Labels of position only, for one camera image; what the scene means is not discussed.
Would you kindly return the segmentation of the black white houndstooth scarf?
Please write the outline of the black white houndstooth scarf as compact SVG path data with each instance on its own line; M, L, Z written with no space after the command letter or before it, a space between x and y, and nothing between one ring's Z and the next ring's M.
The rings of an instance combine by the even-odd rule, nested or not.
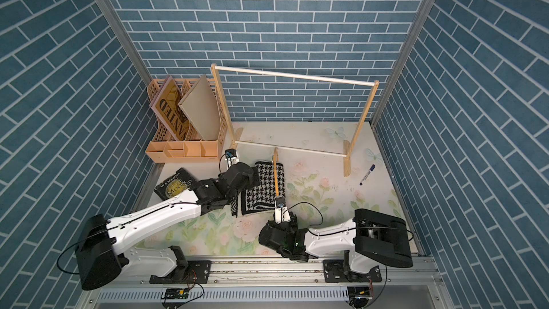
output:
M272 163L256 162L259 171L260 185L246 190L232 202L231 214L233 217L244 217L271 210L275 210L275 184ZM285 197L285 173L282 163L277 163L278 184L280 195Z

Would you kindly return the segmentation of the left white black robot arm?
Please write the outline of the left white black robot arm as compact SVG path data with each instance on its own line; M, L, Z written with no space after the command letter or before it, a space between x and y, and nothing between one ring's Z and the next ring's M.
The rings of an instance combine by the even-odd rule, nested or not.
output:
M189 263L178 246L138 253L138 242L177 223L223 209L244 190L260 183L255 167L236 163L217 179L200 180L175 197L132 214L90 217L74 253L83 290L101 288L120 275L148 277L154 284L189 281Z

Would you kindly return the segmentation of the orange wooden clothes hanger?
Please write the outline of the orange wooden clothes hanger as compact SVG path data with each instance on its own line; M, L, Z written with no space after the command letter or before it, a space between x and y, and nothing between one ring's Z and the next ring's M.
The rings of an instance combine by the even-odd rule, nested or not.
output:
M274 173L274 191L275 191L275 199L280 197L280 190L279 190L279 184L278 184L278 171L277 171L277 162L278 162L278 147L274 148L273 156L272 156L272 166L273 166L273 173Z

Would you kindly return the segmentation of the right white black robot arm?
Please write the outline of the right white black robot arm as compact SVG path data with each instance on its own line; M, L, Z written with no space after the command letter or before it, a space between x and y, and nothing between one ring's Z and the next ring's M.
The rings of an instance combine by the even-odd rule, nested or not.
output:
M357 209L344 223L319 229L299 229L297 217L290 214L288 222L268 221L258 240L282 257L304 263L346 253L353 273L366 274L378 265L413 267L406 221L367 209Z

